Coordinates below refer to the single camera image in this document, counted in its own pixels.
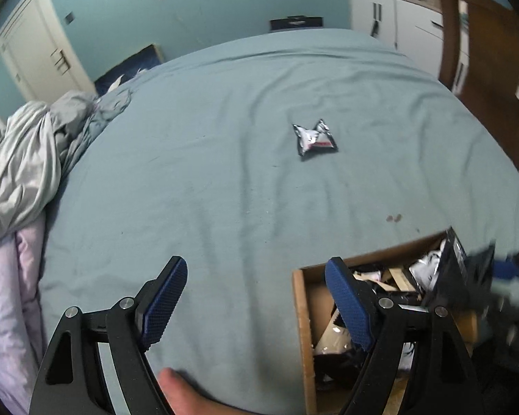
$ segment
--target door frame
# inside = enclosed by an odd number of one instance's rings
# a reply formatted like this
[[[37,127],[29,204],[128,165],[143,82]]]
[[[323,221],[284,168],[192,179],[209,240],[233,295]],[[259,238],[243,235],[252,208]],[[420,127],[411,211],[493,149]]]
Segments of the door frame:
[[[23,9],[25,9],[25,7],[31,1],[32,0],[20,0],[0,28],[0,56],[4,61],[4,64],[6,65],[12,80],[14,81],[15,85],[17,85],[26,101],[37,99],[37,96],[33,93],[28,82],[22,78],[22,73],[17,67],[15,60],[6,50],[6,47],[10,29],[14,26]],[[73,50],[73,47],[69,42],[63,27],[61,26],[60,19],[58,18],[54,9],[52,0],[37,0],[37,2],[39,4],[39,9],[41,10],[41,14],[44,18],[46,26],[50,32],[50,36],[57,44],[61,45],[61,49],[69,58],[69,64],[71,65],[71,77],[82,90],[96,93],[94,83],[90,80],[89,76],[84,70],[81,61],[79,61],[79,58],[75,54],[75,51]]]

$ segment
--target gray blanket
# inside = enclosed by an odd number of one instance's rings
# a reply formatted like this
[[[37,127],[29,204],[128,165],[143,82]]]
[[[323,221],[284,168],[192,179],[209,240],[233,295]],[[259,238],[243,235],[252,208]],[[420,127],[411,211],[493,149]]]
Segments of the gray blanket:
[[[128,91],[101,106],[70,91],[51,106],[29,102],[0,131],[0,239],[34,221],[62,176],[130,102]]]

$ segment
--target bed sheet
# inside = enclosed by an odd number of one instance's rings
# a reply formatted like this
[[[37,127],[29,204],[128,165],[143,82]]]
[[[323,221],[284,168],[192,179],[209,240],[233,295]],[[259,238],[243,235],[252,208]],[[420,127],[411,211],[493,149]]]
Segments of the bed sheet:
[[[67,307],[110,307],[181,255],[189,280],[148,352],[153,370],[183,370],[249,411],[304,413],[293,269],[449,225],[468,251],[493,239],[499,253],[519,247],[511,161],[443,85],[367,35],[246,38],[126,88],[130,106],[48,212],[48,339]],[[320,118],[339,151],[302,161],[292,124]],[[124,413],[111,357],[104,362]]]

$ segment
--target bed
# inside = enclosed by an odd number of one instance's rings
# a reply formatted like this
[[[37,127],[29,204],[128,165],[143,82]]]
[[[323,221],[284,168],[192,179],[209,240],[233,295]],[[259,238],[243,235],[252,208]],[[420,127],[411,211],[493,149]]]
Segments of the bed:
[[[304,413],[291,270],[449,225],[468,251],[519,248],[511,161],[443,85],[367,35],[245,38],[127,88],[129,107],[48,206],[47,340],[67,307],[108,308],[180,255],[189,280],[147,354],[153,370],[249,411]],[[320,118],[339,151],[301,160],[292,124]]]

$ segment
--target textured blue pad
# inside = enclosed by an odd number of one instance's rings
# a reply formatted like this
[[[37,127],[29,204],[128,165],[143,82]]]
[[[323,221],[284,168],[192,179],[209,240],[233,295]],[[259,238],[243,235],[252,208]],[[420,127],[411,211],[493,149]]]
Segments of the textured blue pad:
[[[141,344],[148,349],[162,338],[167,322],[183,292],[188,277],[188,268],[184,259],[179,259],[171,270],[154,300],[144,313]]]
[[[369,315],[350,284],[350,279],[355,278],[344,263],[338,264],[333,259],[327,262],[325,282],[342,320],[350,331],[352,341],[359,344],[364,351],[369,351],[374,343]]]

